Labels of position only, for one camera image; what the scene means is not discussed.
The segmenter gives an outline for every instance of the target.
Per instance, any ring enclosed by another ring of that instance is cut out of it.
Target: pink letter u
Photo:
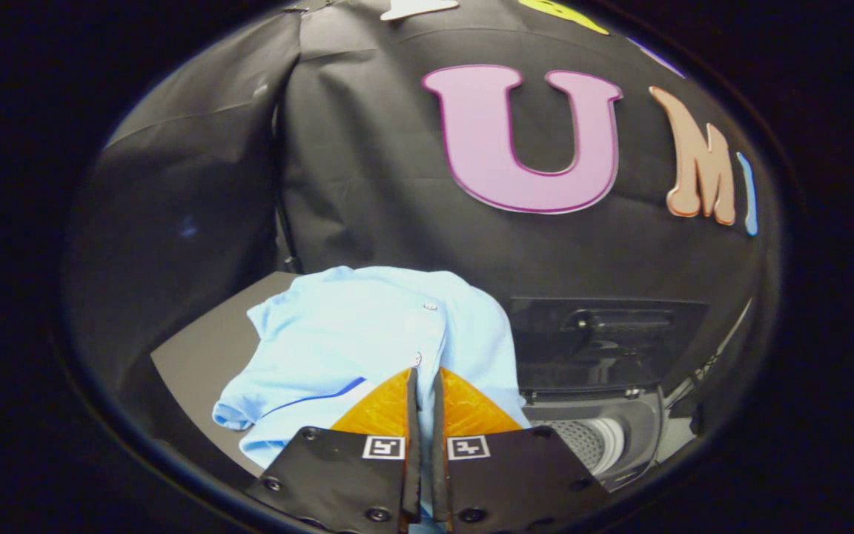
[[[512,146],[509,89],[523,82],[500,65],[435,70],[423,84],[440,97],[447,158],[454,179],[481,202],[520,212],[580,210],[608,194],[618,171],[613,102],[621,89],[580,72],[553,70],[546,81],[569,95],[575,156],[566,170],[539,172],[519,162]]]

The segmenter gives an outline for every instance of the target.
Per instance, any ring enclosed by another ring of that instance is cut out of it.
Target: washing machine lid
[[[703,302],[512,298],[519,387],[653,388],[684,356],[707,309]]]

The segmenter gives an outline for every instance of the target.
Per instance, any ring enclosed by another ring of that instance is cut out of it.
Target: letter m
[[[678,176],[667,194],[668,209],[679,217],[694,217],[703,207],[705,217],[713,213],[718,223],[733,224],[733,171],[723,134],[708,124],[705,141],[681,101],[663,89],[650,90],[671,121],[678,156]]]

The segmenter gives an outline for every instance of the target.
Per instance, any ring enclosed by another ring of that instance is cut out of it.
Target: black cloth
[[[772,170],[726,108],[612,35],[517,2],[471,0],[386,23],[387,0],[267,15],[157,85],[112,135],[75,208],[64,264],[69,325],[99,375],[136,358],[269,271],[276,188],[308,273],[336,265],[449,270],[494,295],[694,300],[709,312],[675,388],[714,354],[763,276],[777,232]],[[607,197],[565,215],[500,210],[451,178],[440,104],[424,75],[452,65],[519,70],[515,150],[543,171],[572,159],[566,95],[550,70],[619,85],[619,168]],[[665,205],[675,148],[650,85],[718,126],[755,172],[760,233],[681,219]]]

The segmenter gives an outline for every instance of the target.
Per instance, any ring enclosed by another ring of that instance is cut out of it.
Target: table surface
[[[213,405],[228,381],[250,362],[259,337],[246,311],[287,291],[298,274],[273,273],[206,312],[151,352],[163,382],[190,419],[228,457],[253,476],[262,474],[239,450],[246,435],[217,425]]]

